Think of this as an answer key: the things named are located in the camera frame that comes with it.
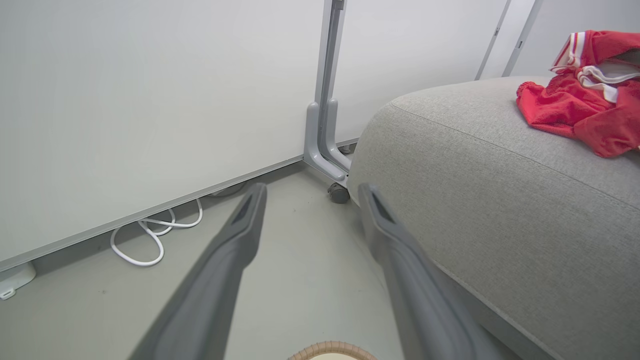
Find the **white power adapter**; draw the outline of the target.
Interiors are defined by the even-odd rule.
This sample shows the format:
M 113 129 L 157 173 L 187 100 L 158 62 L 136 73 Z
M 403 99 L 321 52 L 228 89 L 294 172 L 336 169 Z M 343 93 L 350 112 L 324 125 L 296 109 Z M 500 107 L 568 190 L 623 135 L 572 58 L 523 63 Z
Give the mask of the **white power adapter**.
M 30 283 L 36 276 L 37 272 L 30 261 L 0 271 L 0 300 L 10 299 L 18 289 Z

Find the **narrow white partition panel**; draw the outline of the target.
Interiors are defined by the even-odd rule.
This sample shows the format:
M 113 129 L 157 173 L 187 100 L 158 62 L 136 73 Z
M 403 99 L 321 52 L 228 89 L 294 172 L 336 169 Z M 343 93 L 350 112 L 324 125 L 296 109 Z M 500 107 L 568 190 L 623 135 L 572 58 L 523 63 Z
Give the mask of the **narrow white partition panel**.
M 346 0 L 335 139 L 361 136 L 405 94 L 473 81 L 507 0 Z

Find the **wide white partition panel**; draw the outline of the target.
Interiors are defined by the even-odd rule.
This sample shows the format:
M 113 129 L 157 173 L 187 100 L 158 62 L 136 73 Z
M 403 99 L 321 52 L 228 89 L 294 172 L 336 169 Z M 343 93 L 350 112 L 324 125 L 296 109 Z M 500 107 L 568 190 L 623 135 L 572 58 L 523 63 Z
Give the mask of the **wide white partition panel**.
M 303 153 L 327 0 L 0 0 L 0 271 Z

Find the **grey fabric sofa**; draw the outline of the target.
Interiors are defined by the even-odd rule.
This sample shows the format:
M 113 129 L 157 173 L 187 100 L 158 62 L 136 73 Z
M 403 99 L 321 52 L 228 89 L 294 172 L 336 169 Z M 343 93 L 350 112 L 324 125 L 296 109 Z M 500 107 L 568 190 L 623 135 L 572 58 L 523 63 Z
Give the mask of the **grey fabric sofa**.
M 524 82 L 428 88 L 384 105 L 348 187 L 382 198 L 504 353 L 640 360 L 640 151 L 601 158 L 528 126 Z

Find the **grey partition foot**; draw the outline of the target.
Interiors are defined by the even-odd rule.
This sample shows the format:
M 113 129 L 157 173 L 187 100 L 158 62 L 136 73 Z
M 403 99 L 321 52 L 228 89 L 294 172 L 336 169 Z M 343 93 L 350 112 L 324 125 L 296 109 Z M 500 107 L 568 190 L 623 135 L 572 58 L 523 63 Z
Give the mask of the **grey partition foot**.
M 306 110 L 303 161 L 320 171 L 332 181 L 345 186 L 346 173 L 338 166 L 325 159 L 318 146 L 320 105 L 312 102 Z
M 336 124 L 338 120 L 338 100 L 336 98 L 330 98 L 326 105 L 326 121 L 323 132 L 325 155 L 327 159 L 334 162 L 334 164 L 348 174 L 350 172 L 352 161 L 339 150 L 339 146 L 335 139 Z

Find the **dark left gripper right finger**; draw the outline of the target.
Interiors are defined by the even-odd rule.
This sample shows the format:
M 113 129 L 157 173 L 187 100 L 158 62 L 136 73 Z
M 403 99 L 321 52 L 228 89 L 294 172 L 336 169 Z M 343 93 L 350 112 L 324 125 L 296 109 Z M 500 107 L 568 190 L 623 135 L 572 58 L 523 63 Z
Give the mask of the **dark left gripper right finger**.
M 366 246 L 382 268 L 405 360 L 501 360 L 379 189 L 358 186 Z

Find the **black caster wheel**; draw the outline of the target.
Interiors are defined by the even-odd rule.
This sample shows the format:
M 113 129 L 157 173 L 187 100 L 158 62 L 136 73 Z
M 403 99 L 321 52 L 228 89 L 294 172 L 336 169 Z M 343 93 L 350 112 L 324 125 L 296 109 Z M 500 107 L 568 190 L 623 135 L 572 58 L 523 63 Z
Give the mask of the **black caster wheel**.
M 328 187 L 327 195 L 329 200 L 335 204 L 345 204 L 351 198 L 348 189 L 338 182 L 334 182 Z

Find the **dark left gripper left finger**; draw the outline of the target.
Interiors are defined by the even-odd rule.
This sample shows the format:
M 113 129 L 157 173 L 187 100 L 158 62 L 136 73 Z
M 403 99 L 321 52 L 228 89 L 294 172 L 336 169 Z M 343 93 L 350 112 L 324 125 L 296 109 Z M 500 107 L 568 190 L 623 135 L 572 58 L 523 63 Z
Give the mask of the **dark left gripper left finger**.
M 259 250 L 268 190 L 252 184 L 128 360 L 224 360 L 243 271 Z

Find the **red white-striped jersey garment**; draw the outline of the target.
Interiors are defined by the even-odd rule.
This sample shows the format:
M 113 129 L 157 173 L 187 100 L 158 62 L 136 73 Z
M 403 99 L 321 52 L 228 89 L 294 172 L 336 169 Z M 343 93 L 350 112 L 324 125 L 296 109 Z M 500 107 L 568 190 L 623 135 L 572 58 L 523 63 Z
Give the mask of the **red white-striped jersey garment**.
M 574 73 L 579 84 L 615 104 L 618 87 L 640 79 L 640 33 L 585 30 L 571 33 L 553 62 L 556 75 Z

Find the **red fleece garment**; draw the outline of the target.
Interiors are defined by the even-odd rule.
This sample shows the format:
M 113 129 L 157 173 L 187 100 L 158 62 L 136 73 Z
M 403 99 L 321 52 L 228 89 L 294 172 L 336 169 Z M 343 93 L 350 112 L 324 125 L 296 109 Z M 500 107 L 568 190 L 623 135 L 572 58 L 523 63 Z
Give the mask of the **red fleece garment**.
M 599 157 L 640 151 L 640 79 L 585 88 L 562 73 L 546 86 L 519 85 L 516 104 L 531 128 L 583 142 Z

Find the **cream perforated laundry basket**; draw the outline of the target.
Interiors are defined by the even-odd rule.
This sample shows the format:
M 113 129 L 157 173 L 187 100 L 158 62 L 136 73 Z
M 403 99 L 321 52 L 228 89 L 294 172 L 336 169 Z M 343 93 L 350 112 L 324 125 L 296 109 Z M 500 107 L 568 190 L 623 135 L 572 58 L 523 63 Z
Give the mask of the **cream perforated laundry basket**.
M 378 360 L 357 345 L 343 341 L 322 341 L 304 347 L 287 360 Z

